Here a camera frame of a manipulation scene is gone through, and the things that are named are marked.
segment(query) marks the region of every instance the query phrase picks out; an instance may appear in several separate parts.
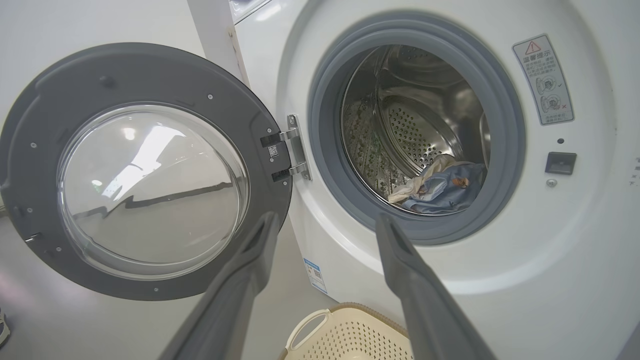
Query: basket handle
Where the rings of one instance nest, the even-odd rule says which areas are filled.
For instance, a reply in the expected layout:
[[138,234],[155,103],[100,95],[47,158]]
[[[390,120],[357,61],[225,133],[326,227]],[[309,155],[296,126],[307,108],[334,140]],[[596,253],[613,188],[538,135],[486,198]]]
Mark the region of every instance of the basket handle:
[[[291,335],[289,335],[289,339],[287,340],[287,346],[285,347],[287,351],[291,352],[293,350],[297,350],[298,348],[300,348],[302,344],[304,344],[313,334],[316,333],[316,331],[318,331],[322,327],[322,325],[324,325],[324,323],[327,322],[327,320],[329,320],[329,314],[331,314],[331,311],[329,311],[329,309],[322,309],[322,310],[314,311],[313,313],[310,313],[309,315],[307,315],[306,318],[302,319],[302,321],[298,323],[298,325],[296,325],[296,327],[293,329],[293,331],[291,332]],[[296,337],[298,336],[302,328],[306,326],[306,324],[311,322],[313,319],[323,315],[325,315],[324,320],[318,326],[316,326],[315,329],[311,330],[311,332],[304,339],[302,339],[295,347],[293,347],[292,346],[293,340],[296,339]]]

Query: white wall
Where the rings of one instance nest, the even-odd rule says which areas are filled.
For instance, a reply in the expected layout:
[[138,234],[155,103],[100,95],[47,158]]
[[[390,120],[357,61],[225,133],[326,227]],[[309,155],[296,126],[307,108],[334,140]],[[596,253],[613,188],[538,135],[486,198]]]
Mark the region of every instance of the white wall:
[[[0,126],[33,78],[54,62],[91,46],[113,42],[172,46],[206,54],[240,78],[227,34],[231,25],[227,0],[2,0]],[[202,43],[198,33],[205,40]]]

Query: blue clothing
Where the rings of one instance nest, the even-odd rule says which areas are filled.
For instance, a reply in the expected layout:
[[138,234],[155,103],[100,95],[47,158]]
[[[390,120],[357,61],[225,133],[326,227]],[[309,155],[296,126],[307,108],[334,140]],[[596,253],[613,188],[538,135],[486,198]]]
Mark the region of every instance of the blue clothing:
[[402,207],[421,214],[445,214],[468,208],[482,188],[484,165],[468,163],[446,168],[424,180]]

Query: warning sticker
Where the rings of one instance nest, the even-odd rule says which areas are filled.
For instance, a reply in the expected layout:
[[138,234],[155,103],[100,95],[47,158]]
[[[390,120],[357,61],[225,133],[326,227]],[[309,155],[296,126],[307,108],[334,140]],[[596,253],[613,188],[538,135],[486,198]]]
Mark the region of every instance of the warning sticker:
[[329,295],[326,292],[326,286],[324,286],[324,279],[322,278],[322,273],[320,272],[320,266],[317,266],[307,259],[304,260],[305,266],[307,267],[307,275],[309,275],[309,281],[311,281],[311,285],[315,286],[321,292]]
[[549,38],[540,35],[515,44],[513,52],[529,81],[540,123],[547,125],[573,120],[569,89]]

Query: warning triangle icon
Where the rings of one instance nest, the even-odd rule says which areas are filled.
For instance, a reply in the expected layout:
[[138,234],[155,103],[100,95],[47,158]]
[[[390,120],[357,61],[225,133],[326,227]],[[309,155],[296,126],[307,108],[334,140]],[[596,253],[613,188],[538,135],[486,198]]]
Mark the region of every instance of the warning triangle icon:
[[529,43],[529,47],[527,48],[527,52],[524,53],[525,55],[529,55],[531,53],[535,53],[536,51],[540,51],[540,46],[538,46],[535,42],[530,42]]

